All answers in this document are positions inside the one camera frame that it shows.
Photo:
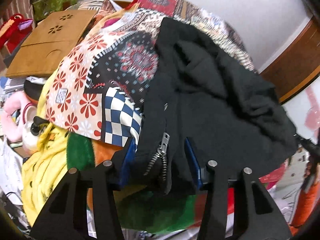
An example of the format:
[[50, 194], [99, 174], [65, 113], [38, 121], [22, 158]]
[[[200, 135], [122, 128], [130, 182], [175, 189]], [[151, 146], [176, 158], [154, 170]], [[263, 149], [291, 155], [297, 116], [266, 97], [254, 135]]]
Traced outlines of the yellow fleece blanket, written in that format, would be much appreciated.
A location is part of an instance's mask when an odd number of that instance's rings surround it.
[[[45, 83], [37, 104], [37, 116], [48, 121], [37, 141], [37, 151], [22, 167], [22, 202], [30, 224], [34, 224], [44, 204], [69, 168], [81, 171], [109, 160], [119, 146], [100, 140], [102, 123], [93, 116], [81, 118], [80, 108], [97, 105], [96, 95], [68, 94], [68, 113], [48, 106], [59, 85], [84, 83], [84, 76], [55, 71]], [[114, 193], [121, 226], [161, 234], [193, 228], [200, 224], [203, 207], [196, 196], [176, 198], [156, 196], [143, 186], [129, 186]]]

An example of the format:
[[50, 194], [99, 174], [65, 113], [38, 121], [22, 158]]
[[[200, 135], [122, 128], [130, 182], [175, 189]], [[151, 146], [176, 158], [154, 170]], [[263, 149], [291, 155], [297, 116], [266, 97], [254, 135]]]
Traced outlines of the wooden wardrobe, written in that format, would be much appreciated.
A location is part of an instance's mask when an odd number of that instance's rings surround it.
[[275, 85], [280, 103], [289, 101], [319, 76], [319, 23], [315, 17], [261, 76]]

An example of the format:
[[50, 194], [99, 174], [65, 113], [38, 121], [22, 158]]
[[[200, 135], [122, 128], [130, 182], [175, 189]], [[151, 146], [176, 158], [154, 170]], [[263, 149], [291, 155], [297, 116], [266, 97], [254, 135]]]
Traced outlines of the pink plush toy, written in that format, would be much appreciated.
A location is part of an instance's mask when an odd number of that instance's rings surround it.
[[36, 116], [36, 106], [27, 98], [25, 92], [18, 91], [5, 101], [1, 109], [1, 129], [11, 142], [22, 142], [26, 154], [37, 151], [38, 135], [33, 135], [31, 125]]

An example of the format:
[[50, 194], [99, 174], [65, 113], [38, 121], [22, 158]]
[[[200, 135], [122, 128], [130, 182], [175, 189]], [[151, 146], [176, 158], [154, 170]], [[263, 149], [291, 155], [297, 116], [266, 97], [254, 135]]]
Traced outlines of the patchwork patterned quilt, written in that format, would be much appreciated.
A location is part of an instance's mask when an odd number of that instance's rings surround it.
[[43, 88], [40, 117], [116, 146], [138, 139], [145, 94], [157, 70], [155, 43], [166, 17], [200, 29], [253, 70], [241, 38], [213, 13], [187, 0], [133, 0], [104, 16], [61, 60]]

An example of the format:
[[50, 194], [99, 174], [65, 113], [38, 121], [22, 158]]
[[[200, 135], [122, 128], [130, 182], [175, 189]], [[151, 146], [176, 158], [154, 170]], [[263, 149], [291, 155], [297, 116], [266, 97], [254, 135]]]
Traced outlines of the bamboo lap desk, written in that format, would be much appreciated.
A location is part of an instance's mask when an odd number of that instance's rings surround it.
[[50, 14], [22, 43], [6, 77], [50, 76], [76, 46], [96, 13], [96, 10], [65, 10]]

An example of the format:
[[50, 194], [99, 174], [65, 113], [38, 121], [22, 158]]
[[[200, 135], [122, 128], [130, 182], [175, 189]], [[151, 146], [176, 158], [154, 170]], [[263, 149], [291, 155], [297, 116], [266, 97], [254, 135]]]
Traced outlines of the green patterned storage box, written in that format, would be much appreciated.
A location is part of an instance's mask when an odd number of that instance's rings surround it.
[[34, 21], [44, 20], [52, 12], [63, 11], [77, 2], [78, 0], [36, 0], [32, 3]]

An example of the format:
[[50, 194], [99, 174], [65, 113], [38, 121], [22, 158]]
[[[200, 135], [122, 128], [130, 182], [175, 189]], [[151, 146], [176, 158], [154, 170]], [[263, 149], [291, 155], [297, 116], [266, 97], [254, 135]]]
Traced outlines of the red plush toy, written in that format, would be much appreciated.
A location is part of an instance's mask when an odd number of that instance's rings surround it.
[[22, 14], [12, 15], [1, 26], [1, 49], [6, 47], [11, 54], [20, 42], [32, 32], [33, 20]]

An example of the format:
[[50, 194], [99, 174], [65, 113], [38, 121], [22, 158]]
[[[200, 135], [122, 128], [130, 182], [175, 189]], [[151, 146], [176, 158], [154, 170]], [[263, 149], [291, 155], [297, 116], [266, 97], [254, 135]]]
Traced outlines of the black zip hoodie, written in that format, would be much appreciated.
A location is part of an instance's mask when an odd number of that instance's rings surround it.
[[296, 128], [272, 83], [171, 18], [163, 19], [155, 48], [158, 69], [131, 167], [137, 183], [193, 194], [211, 160], [234, 179], [245, 167], [262, 177], [295, 154]]

